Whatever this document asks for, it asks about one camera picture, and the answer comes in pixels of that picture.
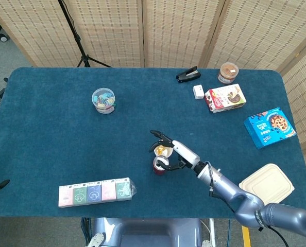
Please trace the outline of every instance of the black stapler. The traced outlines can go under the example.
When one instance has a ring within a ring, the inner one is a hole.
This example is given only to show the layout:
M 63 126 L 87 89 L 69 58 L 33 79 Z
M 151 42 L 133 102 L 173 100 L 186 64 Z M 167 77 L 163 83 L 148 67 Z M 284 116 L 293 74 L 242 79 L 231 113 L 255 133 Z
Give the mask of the black stapler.
M 179 83 L 182 83 L 182 82 L 187 82 L 187 81 L 192 81 L 192 80 L 195 80 L 195 79 L 198 79 L 201 74 L 199 71 L 197 71 L 197 68 L 198 66 L 194 66 L 180 74 L 178 74 L 176 76 L 176 79 Z

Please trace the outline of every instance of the floor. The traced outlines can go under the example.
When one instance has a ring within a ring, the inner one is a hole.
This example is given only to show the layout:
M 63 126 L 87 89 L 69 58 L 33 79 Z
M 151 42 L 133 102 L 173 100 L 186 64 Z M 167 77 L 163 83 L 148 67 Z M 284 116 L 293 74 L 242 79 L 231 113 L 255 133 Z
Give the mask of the floor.
M 21 54 L 12 40 L 2 43 L 0 41 L 0 90 L 6 86 L 4 77 L 9 77 L 11 72 L 23 66 L 31 66 Z M 216 244 L 227 246 L 228 219 L 216 219 Z M 306 238 L 280 230 L 290 246 L 306 246 Z M 203 233 L 204 239 L 209 239 L 208 232 Z M 281 239 L 271 230 L 264 229 L 259 232 L 250 230 L 251 246 L 266 247 L 284 246 Z M 242 229 L 235 220 L 231 221 L 230 245 L 243 246 Z M 0 218 L 0 247 L 24 246 L 59 246 L 83 247 L 84 238 L 80 229 L 79 218 Z

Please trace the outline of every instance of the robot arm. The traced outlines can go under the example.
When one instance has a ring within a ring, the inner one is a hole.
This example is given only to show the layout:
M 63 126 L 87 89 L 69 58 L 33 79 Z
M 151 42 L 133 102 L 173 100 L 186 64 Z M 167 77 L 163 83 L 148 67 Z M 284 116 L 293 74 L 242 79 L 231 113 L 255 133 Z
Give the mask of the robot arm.
M 159 131 L 151 131 L 151 133 L 160 140 L 152 145 L 150 152 L 156 146 L 163 145 L 172 147 L 179 155 L 178 165 L 167 166 L 159 162 L 165 170 L 175 170 L 186 166 L 194 170 L 197 177 L 210 186 L 210 195 L 217 193 L 218 197 L 227 203 L 235 199 L 242 200 L 234 212 L 236 220 L 241 225 L 246 227 L 276 226 L 306 237 L 306 210 L 278 203 L 270 203 L 265 206 L 259 197 L 239 188 L 219 170 L 212 167 L 209 162 L 202 162 L 200 157 L 184 144 L 171 140 Z

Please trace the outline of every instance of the blue tablecloth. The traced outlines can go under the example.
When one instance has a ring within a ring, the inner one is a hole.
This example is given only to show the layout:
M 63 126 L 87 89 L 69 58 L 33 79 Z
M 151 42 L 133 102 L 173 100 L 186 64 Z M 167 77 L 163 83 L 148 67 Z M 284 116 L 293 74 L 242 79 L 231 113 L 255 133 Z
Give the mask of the blue tablecloth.
M 216 69 L 177 83 L 182 69 L 20 68 L 10 76 L 0 107 L 0 216 L 144 218 L 232 217 L 227 206 L 209 198 L 208 187 L 187 168 L 155 175 L 150 145 L 160 130 L 210 161 L 238 184 L 267 163 L 277 164 L 295 191 L 283 203 L 306 208 L 306 167 L 298 137 L 256 149 L 243 121 L 281 107 L 294 124 L 280 75 L 272 70 L 240 70 L 247 103 L 211 113 L 195 100 L 192 87 L 222 86 Z M 92 93 L 108 87 L 116 110 L 100 114 Z M 130 177 L 131 201 L 58 207 L 58 186 Z

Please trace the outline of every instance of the black tripod stand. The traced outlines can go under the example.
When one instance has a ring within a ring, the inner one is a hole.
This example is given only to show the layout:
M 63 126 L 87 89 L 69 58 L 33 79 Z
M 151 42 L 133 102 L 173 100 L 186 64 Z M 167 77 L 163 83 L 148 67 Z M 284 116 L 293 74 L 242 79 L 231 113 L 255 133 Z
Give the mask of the black tripod stand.
M 67 20 L 67 22 L 68 22 L 68 24 L 69 24 L 69 26 L 71 28 L 71 31 L 72 31 L 72 33 L 74 35 L 74 39 L 76 41 L 76 44 L 77 44 L 77 46 L 79 47 L 79 49 L 81 51 L 81 55 L 82 56 L 81 56 L 81 60 L 78 63 L 77 67 L 79 67 L 82 62 L 84 63 L 85 67 L 90 67 L 89 60 L 91 60 L 91 61 L 99 63 L 99 64 L 101 64 L 101 65 L 103 65 L 105 67 L 111 68 L 111 66 L 109 66 L 109 65 L 107 65 L 105 63 L 102 63 L 102 62 L 100 62 L 100 61 L 98 61 L 96 59 L 93 59 L 93 58 L 89 57 L 89 55 L 84 52 L 83 46 L 82 46 L 81 41 L 80 41 L 81 37 L 77 34 L 77 32 L 75 30 L 74 21 L 73 21 L 72 17 L 70 16 L 70 13 L 69 13 L 69 10 L 67 8 L 67 5 L 65 4 L 64 0 L 58 0 L 58 3 L 59 3 L 59 5 L 60 5 L 60 7 L 62 9 L 62 12 L 64 13 L 64 15 L 66 17 L 66 20 Z

